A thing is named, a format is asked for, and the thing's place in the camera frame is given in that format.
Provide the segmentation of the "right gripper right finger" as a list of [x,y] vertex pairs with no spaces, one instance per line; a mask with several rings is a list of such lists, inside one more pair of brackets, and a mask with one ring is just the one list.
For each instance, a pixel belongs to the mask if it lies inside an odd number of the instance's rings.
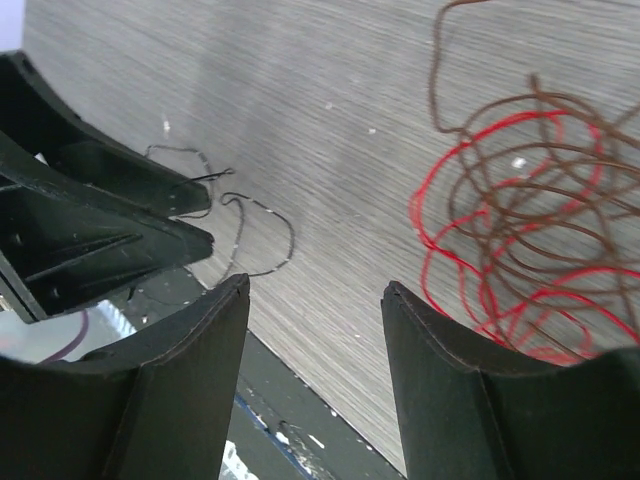
[[639,352],[559,367],[499,346],[399,282],[381,301],[411,479],[635,479]]

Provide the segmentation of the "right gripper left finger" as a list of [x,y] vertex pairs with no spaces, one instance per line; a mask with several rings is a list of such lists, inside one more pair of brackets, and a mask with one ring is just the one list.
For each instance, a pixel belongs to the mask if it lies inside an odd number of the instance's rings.
[[74,362],[1,361],[5,479],[214,479],[250,309],[236,274]]

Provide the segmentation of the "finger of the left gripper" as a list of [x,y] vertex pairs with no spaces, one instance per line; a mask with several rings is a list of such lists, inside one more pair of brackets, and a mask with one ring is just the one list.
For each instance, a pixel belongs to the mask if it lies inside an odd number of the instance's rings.
[[3,135],[1,294],[34,323],[210,257],[213,236],[182,215],[75,181]]
[[84,121],[22,51],[1,55],[1,132],[59,173],[159,215],[205,210],[205,186],[192,183]]

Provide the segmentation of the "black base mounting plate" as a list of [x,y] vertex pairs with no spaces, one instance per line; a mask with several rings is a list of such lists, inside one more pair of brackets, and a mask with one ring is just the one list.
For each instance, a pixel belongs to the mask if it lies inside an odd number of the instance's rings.
[[395,479],[398,471],[247,327],[250,281],[196,293],[117,343],[138,371],[124,479]]

